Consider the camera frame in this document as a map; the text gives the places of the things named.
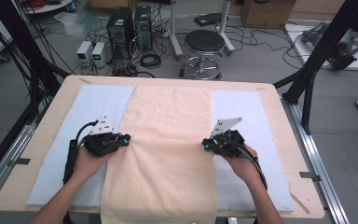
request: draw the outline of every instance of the hand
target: hand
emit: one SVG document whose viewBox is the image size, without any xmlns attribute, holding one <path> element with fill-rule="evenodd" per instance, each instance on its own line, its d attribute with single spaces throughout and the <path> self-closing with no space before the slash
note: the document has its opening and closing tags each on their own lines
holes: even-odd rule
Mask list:
<svg viewBox="0 0 358 224">
<path fill-rule="evenodd" d="M 84 146 L 80 147 L 71 179 L 74 178 L 85 183 L 90 177 L 98 172 L 101 165 L 109 160 L 113 154 L 115 153 L 113 152 L 99 158 L 89 153 Z"/>
<path fill-rule="evenodd" d="M 251 147 L 245 145 L 248 151 L 257 158 L 257 152 Z M 224 157 L 226 161 L 231 165 L 234 173 L 241 178 L 247 185 L 254 182 L 261 182 L 260 175 L 255 168 L 255 165 L 246 158 L 245 155 L 240 154 L 239 157 Z"/>
</svg>

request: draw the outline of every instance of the fabric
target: fabric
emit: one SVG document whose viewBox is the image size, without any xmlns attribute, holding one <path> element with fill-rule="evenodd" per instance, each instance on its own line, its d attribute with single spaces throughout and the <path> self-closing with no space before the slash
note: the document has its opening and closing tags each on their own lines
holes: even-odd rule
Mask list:
<svg viewBox="0 0 358 224">
<path fill-rule="evenodd" d="M 203 149 L 212 91 L 136 87 L 120 124 L 131 135 L 108 162 L 102 223 L 214 223 L 213 154 Z"/>
</svg>

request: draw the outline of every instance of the power supply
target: power supply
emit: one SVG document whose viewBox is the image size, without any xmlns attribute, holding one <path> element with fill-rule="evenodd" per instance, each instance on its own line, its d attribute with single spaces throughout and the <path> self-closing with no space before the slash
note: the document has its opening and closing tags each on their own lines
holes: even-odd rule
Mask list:
<svg viewBox="0 0 358 224">
<path fill-rule="evenodd" d="M 129 7 L 115 7 L 106 24 L 114 59 L 129 59 L 130 44 L 135 38 L 132 13 Z"/>
<path fill-rule="evenodd" d="M 77 50 L 77 57 L 83 63 L 83 66 L 91 66 L 92 60 L 92 43 L 91 41 L 83 41 Z"/>
<path fill-rule="evenodd" d="M 92 58 L 97 67 L 104 67 L 108 60 L 107 49 L 104 42 L 97 42 L 92 51 Z"/>
<path fill-rule="evenodd" d="M 137 44 L 141 49 L 153 49 L 151 6 L 138 6 L 135 9 L 135 30 L 137 34 Z"/>
</svg>

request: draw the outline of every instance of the round stool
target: round stool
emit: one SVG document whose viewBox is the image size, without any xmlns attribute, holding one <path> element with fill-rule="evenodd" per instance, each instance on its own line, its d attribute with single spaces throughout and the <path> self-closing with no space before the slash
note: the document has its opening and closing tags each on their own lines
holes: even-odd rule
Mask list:
<svg viewBox="0 0 358 224">
<path fill-rule="evenodd" d="M 189 78 L 206 79 L 222 76 L 219 66 L 209 56 L 219 54 L 225 46 L 223 37 L 214 31 L 196 30 L 188 33 L 185 38 L 186 47 L 199 54 L 185 63 L 185 72 Z"/>
</svg>

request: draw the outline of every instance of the floor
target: floor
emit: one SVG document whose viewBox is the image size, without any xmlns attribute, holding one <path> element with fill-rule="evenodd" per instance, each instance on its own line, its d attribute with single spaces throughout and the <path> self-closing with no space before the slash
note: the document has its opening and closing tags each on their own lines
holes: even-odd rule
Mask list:
<svg viewBox="0 0 358 224">
<path fill-rule="evenodd" d="M 80 21 L 86 24 L 86 31 L 99 27 L 100 22 L 107 23 L 107 20 L 100 20 L 99 17 L 108 18 L 108 15 L 88 10 L 87 5 L 80 7 L 76 14 L 81 18 Z M 55 22 L 52 18 L 53 15 L 55 13 L 47 13 L 35 19 L 41 21 L 48 42 L 75 74 L 88 73 L 87 69 L 79 66 L 76 57 L 77 48 L 85 39 L 86 34 L 81 36 L 65 35 L 62 24 Z M 192 19 L 193 16 L 181 16 L 176 21 L 178 40 L 186 56 L 176 60 L 170 41 L 164 40 L 166 52 L 161 56 L 161 67 L 152 70 L 154 76 L 182 78 L 178 76 L 179 71 L 182 63 L 188 57 L 183 45 L 185 34 L 191 29 L 199 29 Z M 296 20 L 291 22 L 317 23 L 316 21 Z M 231 16 L 227 23 L 231 26 L 241 26 L 239 17 Z M 254 35 L 258 43 L 266 44 L 242 46 L 237 41 L 241 38 L 241 31 L 245 36 Z M 296 72 L 302 62 L 297 57 L 284 54 L 287 49 L 273 50 L 290 46 L 287 40 L 276 35 L 287 38 L 283 30 L 257 31 L 243 27 L 228 27 L 227 36 L 232 39 L 231 41 L 238 51 L 233 52 L 230 56 L 223 54 L 223 57 L 215 58 L 223 72 L 221 79 L 216 81 L 274 83 Z M 42 49 L 41 40 L 37 38 L 36 42 Z M 243 42 L 250 44 L 251 38 L 244 38 Z M 291 50 L 290 54 L 294 56 L 296 52 Z M 59 67 L 69 71 L 57 56 L 55 59 Z M 110 74 L 110 72 L 101 69 L 98 74 Z M 278 89 L 278 92 L 284 93 L 288 87 L 282 87 Z M 358 223 L 358 107 L 355 104 L 356 101 L 358 101 L 358 72 L 330 69 L 319 71 L 315 79 L 310 113 L 310 132 L 350 223 Z M 0 143 L 28 102 L 28 91 L 14 63 L 12 61 L 0 62 Z M 299 106 L 302 106 L 302 99 L 300 99 Z M 32 213 L 0 212 L 0 223 L 13 223 L 13 220 L 16 220 L 16 223 L 23 223 L 32 215 Z M 83 215 L 74 215 L 74 218 L 76 223 L 86 223 L 85 220 L 87 220 Z M 250 219 L 239 220 L 239 223 L 243 224 L 252 222 Z M 285 222 L 332 223 L 328 212 L 323 219 L 286 219 Z"/>
</svg>

